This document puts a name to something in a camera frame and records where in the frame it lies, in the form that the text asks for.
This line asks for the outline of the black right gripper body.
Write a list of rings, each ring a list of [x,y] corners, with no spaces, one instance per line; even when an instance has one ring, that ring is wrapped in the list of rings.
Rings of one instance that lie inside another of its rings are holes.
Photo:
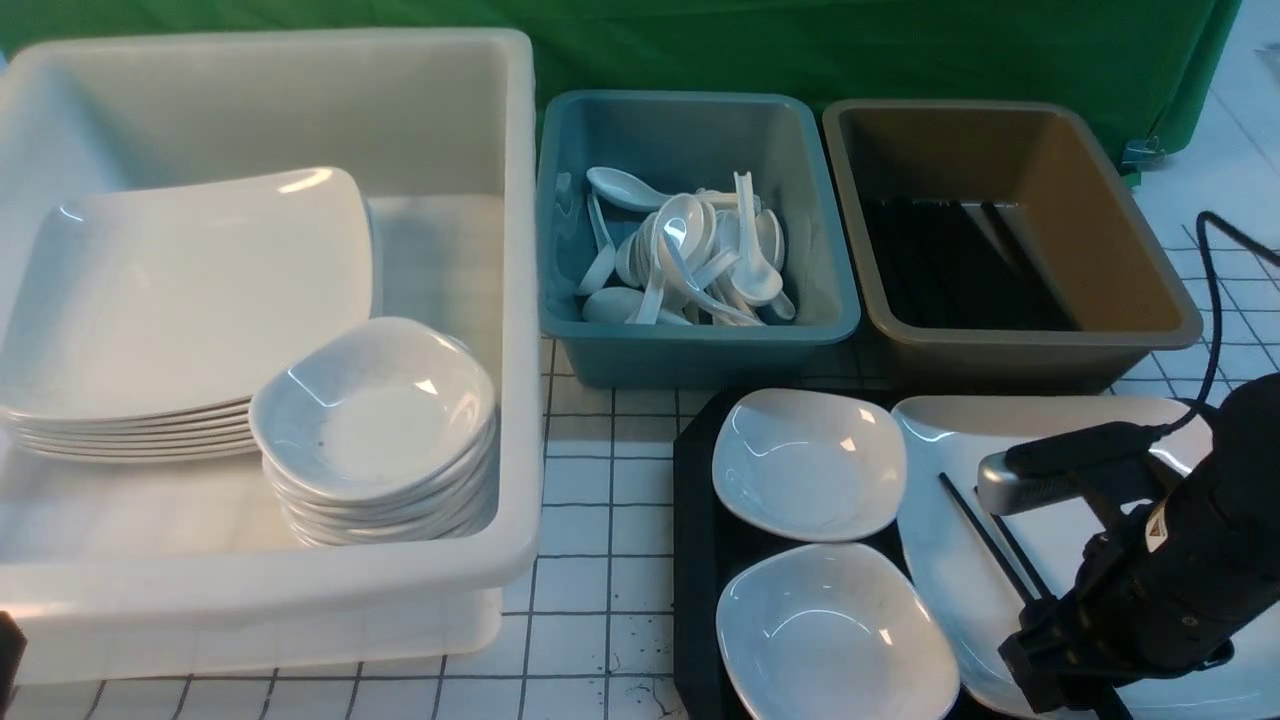
[[[1123,510],[1126,497],[1079,480],[1103,530],[1073,588],[1027,610],[998,648],[1032,711],[1123,716],[1117,689],[1221,667],[1236,633],[1277,602],[1277,521],[1183,484]]]

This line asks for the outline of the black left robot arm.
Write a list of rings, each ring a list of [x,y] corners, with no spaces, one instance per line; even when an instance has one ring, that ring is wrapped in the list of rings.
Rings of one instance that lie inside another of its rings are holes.
[[[27,639],[9,612],[0,612],[0,682],[1,719],[12,705],[13,691],[17,687],[17,674],[26,651]]]

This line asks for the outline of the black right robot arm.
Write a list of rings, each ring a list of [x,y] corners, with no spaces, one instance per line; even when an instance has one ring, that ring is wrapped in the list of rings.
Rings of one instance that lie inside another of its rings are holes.
[[[1034,712],[1126,719],[1121,687],[1229,662],[1234,635],[1277,602],[1277,377],[1222,401],[1208,454],[1180,475],[1153,447],[1189,420],[1110,421],[980,461],[989,515],[1080,498],[1102,527],[1073,587],[1028,602],[998,648]]]

